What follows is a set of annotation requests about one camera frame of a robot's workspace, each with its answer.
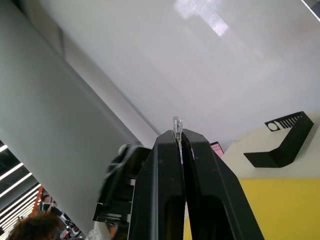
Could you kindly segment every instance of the brown hair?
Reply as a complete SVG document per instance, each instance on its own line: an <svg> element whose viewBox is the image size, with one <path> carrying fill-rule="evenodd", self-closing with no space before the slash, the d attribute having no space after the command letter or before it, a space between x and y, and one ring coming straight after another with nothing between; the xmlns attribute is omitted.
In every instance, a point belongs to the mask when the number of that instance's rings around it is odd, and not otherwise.
<svg viewBox="0 0 320 240"><path fill-rule="evenodd" d="M61 226L57 216L40 213L18 221L7 240L51 240Z"/></svg>

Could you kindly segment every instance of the yellow wall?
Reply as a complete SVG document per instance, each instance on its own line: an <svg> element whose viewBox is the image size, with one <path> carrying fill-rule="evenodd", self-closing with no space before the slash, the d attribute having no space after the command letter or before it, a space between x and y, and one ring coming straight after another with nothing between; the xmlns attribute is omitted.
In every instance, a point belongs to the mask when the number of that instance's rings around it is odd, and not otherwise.
<svg viewBox="0 0 320 240"><path fill-rule="evenodd" d="M240 183L266 240L320 240L320 178L248 178ZM184 239L192 239L188 219Z"/></svg>

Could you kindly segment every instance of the gray wall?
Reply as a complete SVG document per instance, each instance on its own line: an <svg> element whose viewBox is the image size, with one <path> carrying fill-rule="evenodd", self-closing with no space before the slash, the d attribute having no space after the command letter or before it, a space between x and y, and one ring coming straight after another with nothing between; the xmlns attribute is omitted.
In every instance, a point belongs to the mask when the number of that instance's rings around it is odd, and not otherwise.
<svg viewBox="0 0 320 240"><path fill-rule="evenodd" d="M137 139L6 0L0 113L0 139L87 233L109 162Z"/></svg>

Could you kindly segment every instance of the orange pole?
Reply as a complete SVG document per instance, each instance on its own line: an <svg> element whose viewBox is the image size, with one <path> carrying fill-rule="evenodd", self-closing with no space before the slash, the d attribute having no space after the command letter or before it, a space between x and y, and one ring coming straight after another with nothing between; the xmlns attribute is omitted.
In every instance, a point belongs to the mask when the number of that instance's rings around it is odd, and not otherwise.
<svg viewBox="0 0 320 240"><path fill-rule="evenodd" d="M31 216L34 216L34 215L36 214L37 207L38 207L38 201L39 201L39 199L41 198L41 194L42 194L43 189L44 189L44 187L41 185L41 186L39 187L39 192L38 192L38 194L36 195L36 199L35 199L35 203L34 203L34 207L33 207Z"/></svg>

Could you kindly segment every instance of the yellow panel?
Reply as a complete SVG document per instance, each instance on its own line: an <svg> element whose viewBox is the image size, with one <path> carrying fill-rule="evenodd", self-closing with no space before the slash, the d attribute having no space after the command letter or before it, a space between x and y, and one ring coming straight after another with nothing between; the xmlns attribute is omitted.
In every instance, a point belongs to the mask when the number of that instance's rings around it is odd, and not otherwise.
<svg viewBox="0 0 320 240"><path fill-rule="evenodd" d="M320 178L240 179L266 240L320 239ZM192 240L189 219L184 240Z"/></svg>

